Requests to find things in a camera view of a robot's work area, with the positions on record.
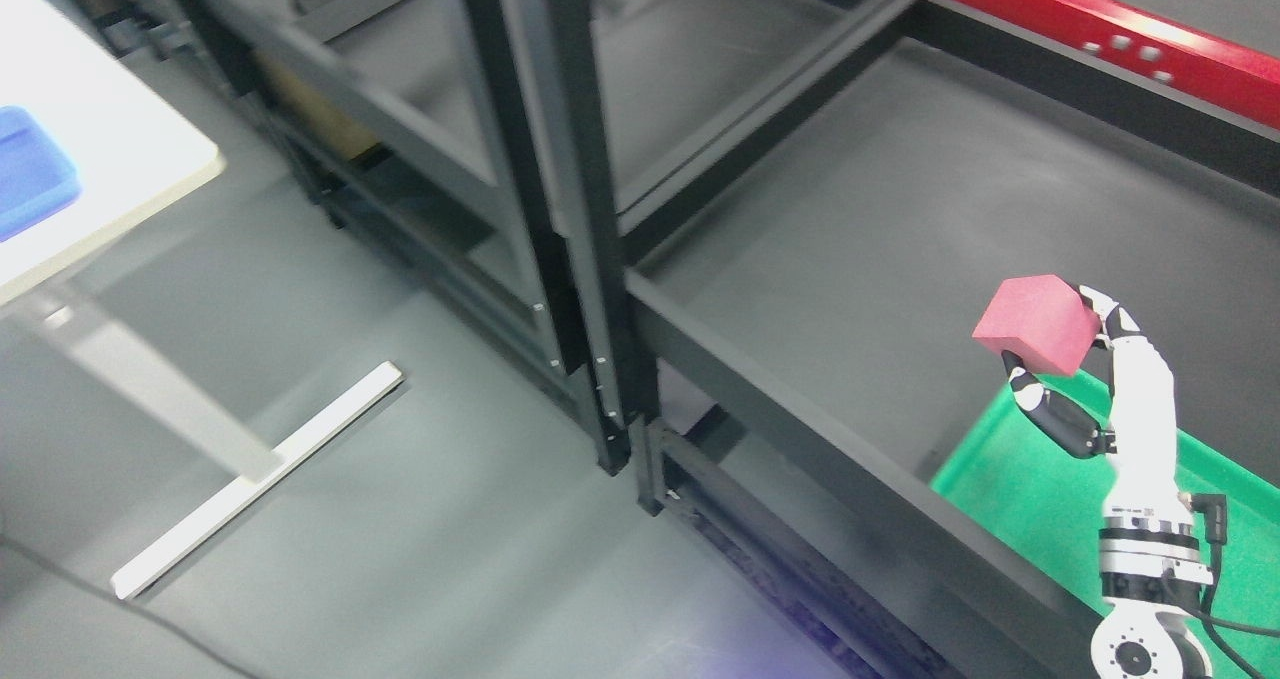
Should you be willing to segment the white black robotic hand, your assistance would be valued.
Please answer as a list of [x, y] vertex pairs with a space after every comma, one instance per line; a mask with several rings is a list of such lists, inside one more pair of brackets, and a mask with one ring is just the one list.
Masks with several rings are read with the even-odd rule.
[[1094, 419], [1074, 400], [1050, 388], [1042, 379], [1048, 374], [1029, 372], [1019, 356], [1002, 352], [1015, 405], [1069, 456], [1107, 459], [1115, 479], [1103, 502], [1112, 500], [1126, 507], [1172, 502], [1181, 493], [1175, 482], [1178, 427], [1172, 373], [1117, 300], [1087, 284], [1069, 284], [1101, 319], [1091, 348], [1102, 348], [1110, 356], [1107, 419]]

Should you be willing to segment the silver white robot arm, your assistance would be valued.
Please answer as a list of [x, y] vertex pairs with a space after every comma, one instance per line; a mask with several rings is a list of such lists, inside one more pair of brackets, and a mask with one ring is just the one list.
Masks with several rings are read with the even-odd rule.
[[1228, 538], [1228, 498], [1181, 492], [1158, 507], [1126, 507], [1107, 498], [1100, 529], [1100, 579], [1110, 607], [1091, 639], [1101, 678], [1211, 678], [1212, 660], [1188, 621], [1219, 582], [1204, 562], [1192, 518], [1220, 550]]

